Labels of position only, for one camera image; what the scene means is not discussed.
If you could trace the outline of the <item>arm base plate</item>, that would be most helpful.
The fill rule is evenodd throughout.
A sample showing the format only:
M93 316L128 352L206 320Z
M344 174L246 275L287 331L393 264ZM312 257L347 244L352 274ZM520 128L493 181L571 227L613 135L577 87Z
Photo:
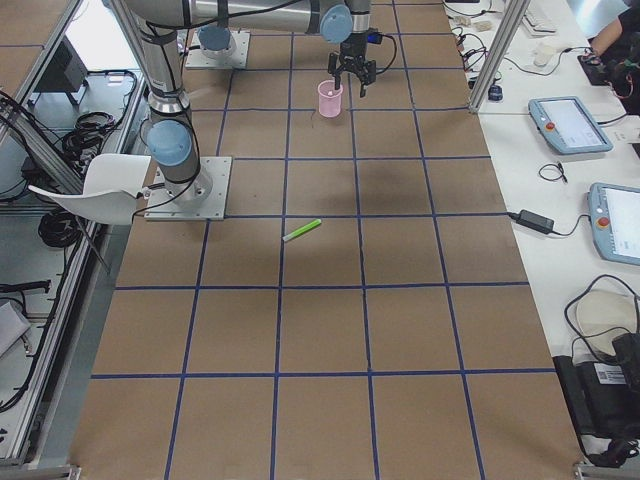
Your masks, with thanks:
M250 32L227 30L214 34L197 30L188 48L187 69L245 69L248 59Z
M231 169L231 157L203 156L199 175L186 192L179 195L183 188L169 183L166 189L164 175L157 167L154 182L163 186L151 192L144 217L152 221L223 220Z

